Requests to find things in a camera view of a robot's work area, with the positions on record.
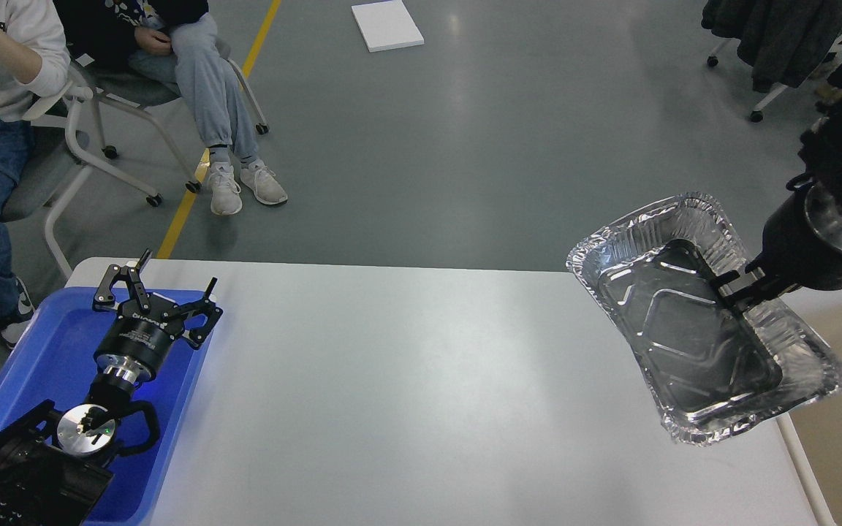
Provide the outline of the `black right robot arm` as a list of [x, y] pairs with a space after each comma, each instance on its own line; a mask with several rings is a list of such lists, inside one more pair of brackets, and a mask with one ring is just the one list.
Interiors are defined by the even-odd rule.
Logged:
[[742, 312], [796, 289], [842, 290], [842, 99], [800, 141], [804, 173], [765, 222], [761, 253], [711, 281]]

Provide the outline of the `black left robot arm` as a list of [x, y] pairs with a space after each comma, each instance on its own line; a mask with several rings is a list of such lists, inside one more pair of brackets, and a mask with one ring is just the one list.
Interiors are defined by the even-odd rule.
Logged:
[[34, 314], [0, 372], [0, 525], [137, 525], [160, 493], [223, 310], [107, 267]]

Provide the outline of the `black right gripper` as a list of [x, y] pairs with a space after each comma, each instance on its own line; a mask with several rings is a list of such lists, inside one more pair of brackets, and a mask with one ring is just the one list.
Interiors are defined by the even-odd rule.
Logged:
[[710, 279], [721, 305], [751, 309], [794, 291], [842, 289], [842, 207], [821, 184], [795, 190], [767, 220], [748, 266]]

